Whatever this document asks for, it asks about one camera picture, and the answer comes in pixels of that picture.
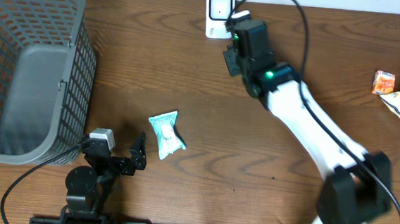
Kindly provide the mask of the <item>grey plastic mesh basket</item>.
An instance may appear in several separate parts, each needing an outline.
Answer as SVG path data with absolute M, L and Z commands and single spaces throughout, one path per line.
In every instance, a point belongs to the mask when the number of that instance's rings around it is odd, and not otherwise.
M 87 0 L 0 0 L 0 163 L 74 161 L 97 58 Z

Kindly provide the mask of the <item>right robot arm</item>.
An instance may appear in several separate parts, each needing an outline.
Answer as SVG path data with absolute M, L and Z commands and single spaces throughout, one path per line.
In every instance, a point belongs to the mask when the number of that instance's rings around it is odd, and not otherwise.
M 391 162 L 348 137 L 311 96 L 288 63 L 276 61 L 267 25 L 251 16 L 226 22 L 232 44 L 224 51 L 231 76 L 290 129 L 315 162 L 324 183 L 311 224 L 366 224 L 390 210 Z

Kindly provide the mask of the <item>white barcode scanner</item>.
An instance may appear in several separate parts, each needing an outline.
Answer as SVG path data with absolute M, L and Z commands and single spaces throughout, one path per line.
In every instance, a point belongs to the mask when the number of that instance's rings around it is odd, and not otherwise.
M 236 0 L 206 0 L 205 33 L 209 39 L 229 39 L 225 21 L 235 7 Z

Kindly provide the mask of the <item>light teal candy packet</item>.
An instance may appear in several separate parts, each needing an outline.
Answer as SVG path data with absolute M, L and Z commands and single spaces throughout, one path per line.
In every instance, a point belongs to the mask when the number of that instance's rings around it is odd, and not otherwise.
M 149 117 L 149 122 L 156 134 L 160 160 L 169 154 L 175 153 L 179 148 L 185 150 L 186 145 L 175 133 L 175 124 L 178 112 L 171 111 L 158 116 Z

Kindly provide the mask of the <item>small orange box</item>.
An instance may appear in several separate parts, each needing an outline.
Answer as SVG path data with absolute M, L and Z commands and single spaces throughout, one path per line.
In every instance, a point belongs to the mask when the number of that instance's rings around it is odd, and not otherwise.
M 394 91 L 395 75 L 378 70 L 372 83 L 372 93 L 377 95 L 390 94 Z

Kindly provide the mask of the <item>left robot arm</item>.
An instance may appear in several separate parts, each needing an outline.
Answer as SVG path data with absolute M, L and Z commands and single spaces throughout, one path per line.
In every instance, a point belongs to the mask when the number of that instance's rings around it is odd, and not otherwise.
M 118 224 L 102 210 L 121 175 L 133 176 L 145 169 L 146 134 L 137 137 L 129 148 L 129 157 L 112 155 L 115 140 L 111 129 L 97 128 L 77 145 L 88 165 L 78 166 L 66 176 L 67 203 L 59 224 Z

